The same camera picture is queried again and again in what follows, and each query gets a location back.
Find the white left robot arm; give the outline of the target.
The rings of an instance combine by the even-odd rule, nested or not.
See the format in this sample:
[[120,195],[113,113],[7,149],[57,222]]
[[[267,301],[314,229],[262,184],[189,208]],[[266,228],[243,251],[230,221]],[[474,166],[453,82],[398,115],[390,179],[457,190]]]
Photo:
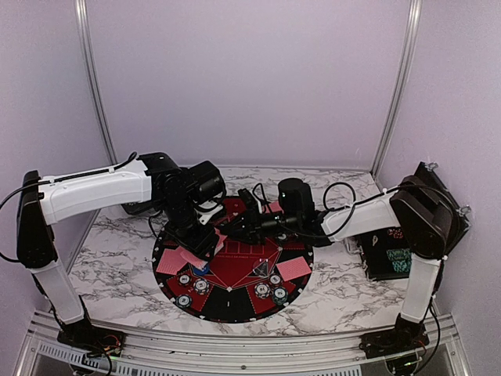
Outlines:
[[99,341],[85,305],[68,276],[93,218],[101,209],[145,205],[167,216],[167,233],[192,255],[211,260],[219,236],[210,218],[220,212],[224,179],[210,161],[181,168],[164,153],[132,153],[120,164],[46,175],[24,176],[16,214],[16,257],[38,282],[67,333],[83,349]]

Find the red playing card deck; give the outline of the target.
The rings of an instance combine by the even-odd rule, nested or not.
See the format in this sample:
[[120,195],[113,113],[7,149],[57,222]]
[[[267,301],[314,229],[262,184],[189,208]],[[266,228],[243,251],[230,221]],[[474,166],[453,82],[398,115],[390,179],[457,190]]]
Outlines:
[[214,255],[218,254],[223,249],[225,239],[226,239],[225,235],[220,235],[218,237],[218,243],[216,244],[216,247],[214,249]]

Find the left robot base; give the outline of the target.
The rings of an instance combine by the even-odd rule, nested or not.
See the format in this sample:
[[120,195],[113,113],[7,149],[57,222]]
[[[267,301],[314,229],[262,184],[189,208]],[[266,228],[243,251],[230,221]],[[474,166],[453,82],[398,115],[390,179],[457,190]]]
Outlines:
[[88,320],[73,324],[59,323],[57,340],[65,345],[87,350],[91,356],[119,356],[123,349],[125,333],[97,327]]

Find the blue small blind button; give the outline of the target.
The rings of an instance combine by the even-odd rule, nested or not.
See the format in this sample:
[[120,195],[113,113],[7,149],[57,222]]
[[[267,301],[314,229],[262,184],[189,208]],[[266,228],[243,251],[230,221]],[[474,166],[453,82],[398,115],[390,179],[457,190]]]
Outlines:
[[193,267],[193,273],[197,276],[204,276],[209,274],[209,272],[210,272],[210,266],[208,264],[203,266],[201,269]]

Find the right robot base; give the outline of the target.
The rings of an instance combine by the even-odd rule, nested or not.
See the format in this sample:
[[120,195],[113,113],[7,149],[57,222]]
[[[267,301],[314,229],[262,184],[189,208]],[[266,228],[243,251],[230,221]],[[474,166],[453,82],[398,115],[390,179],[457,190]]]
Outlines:
[[427,353],[430,340],[425,329],[420,327],[397,327],[384,331],[363,334],[359,349],[367,359],[384,356],[387,369],[392,374],[410,374],[418,368],[423,359],[419,354]]

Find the red brown poker chip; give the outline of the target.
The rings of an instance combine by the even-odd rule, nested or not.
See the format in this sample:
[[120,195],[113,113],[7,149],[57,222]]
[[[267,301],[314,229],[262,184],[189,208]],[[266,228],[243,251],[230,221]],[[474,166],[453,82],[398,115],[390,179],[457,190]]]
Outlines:
[[272,274],[269,278],[269,282],[273,286],[278,286],[278,285],[281,285],[282,278],[277,274]]
[[182,274],[181,276],[178,277],[178,283],[182,286],[189,285],[191,281],[191,276],[188,274]]

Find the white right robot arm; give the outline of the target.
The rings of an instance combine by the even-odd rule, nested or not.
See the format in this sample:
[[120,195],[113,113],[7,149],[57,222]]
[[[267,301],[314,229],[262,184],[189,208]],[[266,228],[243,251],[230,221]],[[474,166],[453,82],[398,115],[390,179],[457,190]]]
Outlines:
[[278,184],[278,209],[239,191],[246,209],[221,226],[223,234],[247,244],[280,235],[298,237],[313,247],[325,247],[345,238],[382,235],[390,248],[411,253],[409,282],[402,321],[388,333],[387,343],[403,351],[418,338],[415,324],[427,314],[443,259],[456,246],[466,224],[460,207],[435,177],[409,175],[387,191],[354,201],[344,208],[315,208],[311,187],[298,178]]

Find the single red playing card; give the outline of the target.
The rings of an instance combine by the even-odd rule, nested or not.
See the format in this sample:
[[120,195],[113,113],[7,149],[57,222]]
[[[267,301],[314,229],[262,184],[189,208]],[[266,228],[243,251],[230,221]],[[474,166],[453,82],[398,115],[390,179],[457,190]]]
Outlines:
[[167,275],[176,275],[188,263],[182,253],[183,250],[181,248],[176,248],[175,250],[166,249],[160,257],[156,272]]

